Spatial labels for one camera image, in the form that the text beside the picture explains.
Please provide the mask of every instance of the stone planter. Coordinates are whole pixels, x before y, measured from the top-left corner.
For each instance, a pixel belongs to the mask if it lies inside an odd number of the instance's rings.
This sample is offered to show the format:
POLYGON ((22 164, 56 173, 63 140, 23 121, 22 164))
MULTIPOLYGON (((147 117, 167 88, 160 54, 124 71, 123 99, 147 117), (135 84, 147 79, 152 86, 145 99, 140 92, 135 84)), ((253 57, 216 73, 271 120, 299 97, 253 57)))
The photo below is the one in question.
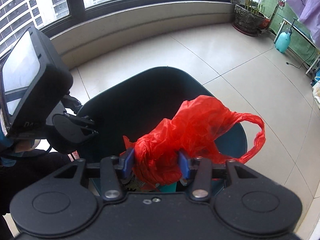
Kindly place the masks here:
POLYGON ((262 13, 259 13, 259 15, 253 14, 245 9, 244 5, 239 4, 235 6, 235 17, 233 26, 249 36, 258 35, 258 26, 262 24, 265 19, 262 13))

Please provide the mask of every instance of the black pants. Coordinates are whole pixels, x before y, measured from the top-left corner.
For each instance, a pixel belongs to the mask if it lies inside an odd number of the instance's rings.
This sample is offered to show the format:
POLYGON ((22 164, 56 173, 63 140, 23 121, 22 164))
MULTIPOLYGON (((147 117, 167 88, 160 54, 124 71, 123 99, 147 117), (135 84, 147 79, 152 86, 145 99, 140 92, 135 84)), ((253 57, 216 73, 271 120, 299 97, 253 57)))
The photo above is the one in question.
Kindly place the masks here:
MULTIPOLYGON (((44 152, 37 149, 33 151, 37 154, 44 152)), ((17 161, 12 167, 0 168, 0 240, 12 237, 2 215, 10 212, 13 196, 69 162, 68 155, 52 152, 33 160, 17 161)))

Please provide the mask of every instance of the low curved wall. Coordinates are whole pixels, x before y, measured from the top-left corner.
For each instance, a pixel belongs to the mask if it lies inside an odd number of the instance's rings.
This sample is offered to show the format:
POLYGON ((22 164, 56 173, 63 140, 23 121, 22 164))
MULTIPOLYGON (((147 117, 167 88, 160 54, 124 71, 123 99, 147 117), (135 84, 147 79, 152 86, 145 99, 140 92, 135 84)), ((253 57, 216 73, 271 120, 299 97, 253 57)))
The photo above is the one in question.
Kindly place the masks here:
POLYGON ((141 6, 75 25, 51 38, 69 68, 130 43, 185 28, 230 22, 234 4, 184 1, 141 6))

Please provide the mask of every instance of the trash bin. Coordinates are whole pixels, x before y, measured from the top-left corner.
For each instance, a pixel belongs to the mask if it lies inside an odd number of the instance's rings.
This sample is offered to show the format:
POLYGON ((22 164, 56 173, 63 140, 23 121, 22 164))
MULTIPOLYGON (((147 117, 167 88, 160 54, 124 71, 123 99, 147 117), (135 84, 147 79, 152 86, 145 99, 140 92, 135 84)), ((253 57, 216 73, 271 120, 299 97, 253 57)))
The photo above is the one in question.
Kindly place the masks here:
MULTIPOLYGON (((199 95, 213 96, 184 71, 172 67, 146 70, 90 99, 78 116, 95 121, 95 138, 77 151, 87 162, 124 152, 123 135, 132 142, 153 130, 163 118, 172 119, 185 100, 199 95)), ((241 124, 235 124, 215 140, 218 150, 235 158, 247 152, 241 124)))

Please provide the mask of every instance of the red plastic bag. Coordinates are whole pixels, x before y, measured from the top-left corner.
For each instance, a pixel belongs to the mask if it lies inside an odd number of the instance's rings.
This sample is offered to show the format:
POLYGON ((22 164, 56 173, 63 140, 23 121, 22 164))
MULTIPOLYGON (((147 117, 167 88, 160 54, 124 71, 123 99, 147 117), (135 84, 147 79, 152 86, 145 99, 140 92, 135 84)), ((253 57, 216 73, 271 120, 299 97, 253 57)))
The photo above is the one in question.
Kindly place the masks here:
POLYGON ((150 133, 131 143, 124 136, 126 148, 134 147, 137 178, 155 188, 156 183, 169 185, 181 178, 177 151, 185 149, 190 157, 202 156, 213 163, 235 159, 246 163, 265 143, 264 122, 261 117, 231 112, 217 98, 198 96, 184 101, 172 120, 163 119, 150 133), (249 121, 260 126, 253 148, 241 158, 219 153, 214 140, 226 133, 235 123, 249 121))

